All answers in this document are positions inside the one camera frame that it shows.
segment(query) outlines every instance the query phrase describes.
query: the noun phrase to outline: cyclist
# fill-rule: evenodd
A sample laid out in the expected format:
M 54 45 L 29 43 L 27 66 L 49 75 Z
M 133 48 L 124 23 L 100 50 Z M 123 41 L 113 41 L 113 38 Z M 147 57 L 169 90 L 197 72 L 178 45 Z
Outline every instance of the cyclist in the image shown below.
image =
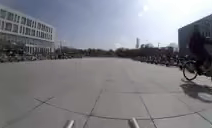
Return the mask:
M 198 74 L 202 74 L 200 67 L 204 65 L 205 62 L 209 63 L 209 65 L 212 62 L 212 56 L 207 52 L 204 46 L 205 44 L 212 44 L 212 40 L 202 36 L 199 32 L 198 25 L 195 25 L 190 38 L 189 49 L 196 57 L 196 70 Z

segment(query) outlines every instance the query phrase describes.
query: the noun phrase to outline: white building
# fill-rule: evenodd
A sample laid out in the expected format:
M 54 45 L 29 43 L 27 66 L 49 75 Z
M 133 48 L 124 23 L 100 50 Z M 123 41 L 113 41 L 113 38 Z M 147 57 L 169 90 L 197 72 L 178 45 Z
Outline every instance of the white building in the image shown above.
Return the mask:
M 55 28 L 0 4 L 0 42 L 24 43 L 26 52 L 54 51 Z
M 212 39 L 212 14 L 206 16 L 198 21 L 188 24 L 178 30 L 178 44 L 179 44 L 179 54 L 187 55 L 191 54 L 188 49 L 188 43 L 190 41 L 190 36 L 192 35 L 194 25 L 198 25 L 200 33 L 205 37 L 210 37 Z M 209 52 L 212 52 L 212 47 L 207 47 Z

